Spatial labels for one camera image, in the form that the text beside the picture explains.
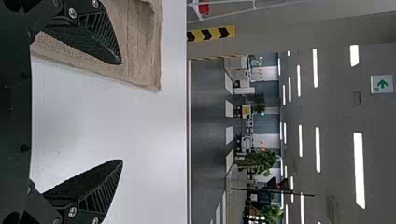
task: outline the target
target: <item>potted plant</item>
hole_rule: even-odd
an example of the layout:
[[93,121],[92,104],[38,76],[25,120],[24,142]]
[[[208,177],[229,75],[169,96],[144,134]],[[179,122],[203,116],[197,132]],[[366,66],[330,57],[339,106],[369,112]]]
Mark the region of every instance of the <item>potted plant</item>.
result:
[[268,176],[270,169],[276,163],[276,155],[271,151],[262,153],[249,153],[244,161],[236,161],[239,169],[253,169],[255,175]]
[[262,210],[254,208],[256,210],[257,217],[264,217],[266,224],[276,224],[280,219],[283,218],[283,209],[280,209],[276,205],[264,206]]

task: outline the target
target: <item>screw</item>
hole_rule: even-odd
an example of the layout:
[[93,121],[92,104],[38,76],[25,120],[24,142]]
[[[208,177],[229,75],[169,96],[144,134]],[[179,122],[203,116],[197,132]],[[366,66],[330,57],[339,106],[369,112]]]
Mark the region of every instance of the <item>screw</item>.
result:
[[92,224],[99,224],[99,218],[94,218],[92,221]]
[[69,8],[69,16],[72,19],[75,19],[77,17],[77,12],[72,7]]
[[21,145],[21,147],[20,147],[21,153],[29,152],[30,149],[31,149],[31,148],[30,148],[28,145],[26,145],[26,144],[23,144],[23,145]]
[[59,4],[59,0],[53,0],[53,5],[54,6],[56,6],[56,7],[58,7],[60,4]]
[[92,5],[93,5],[94,8],[99,8],[98,0],[92,0]]
[[71,218],[71,217],[75,217],[76,214],[77,214],[77,208],[76,208],[76,207],[70,208],[70,210],[69,210],[69,217],[70,217],[70,218]]

